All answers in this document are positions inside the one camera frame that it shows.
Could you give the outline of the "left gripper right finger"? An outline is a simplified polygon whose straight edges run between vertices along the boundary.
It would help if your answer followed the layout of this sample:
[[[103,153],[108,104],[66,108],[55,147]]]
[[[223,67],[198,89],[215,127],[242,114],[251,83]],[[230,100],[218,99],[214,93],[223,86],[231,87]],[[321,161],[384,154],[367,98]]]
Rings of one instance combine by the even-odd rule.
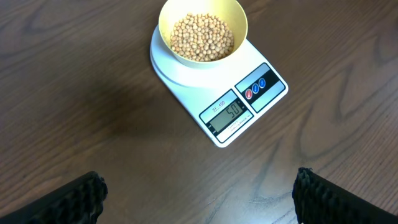
[[[300,167],[293,185],[297,221],[303,224],[397,224],[393,215]]]

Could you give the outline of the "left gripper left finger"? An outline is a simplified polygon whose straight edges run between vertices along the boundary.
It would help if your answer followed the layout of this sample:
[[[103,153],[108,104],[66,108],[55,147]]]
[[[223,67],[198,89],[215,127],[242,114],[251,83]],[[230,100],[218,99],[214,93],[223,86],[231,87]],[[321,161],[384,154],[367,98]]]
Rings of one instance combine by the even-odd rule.
[[[1,217],[2,224],[95,224],[108,188],[97,172],[88,172],[47,195]]]

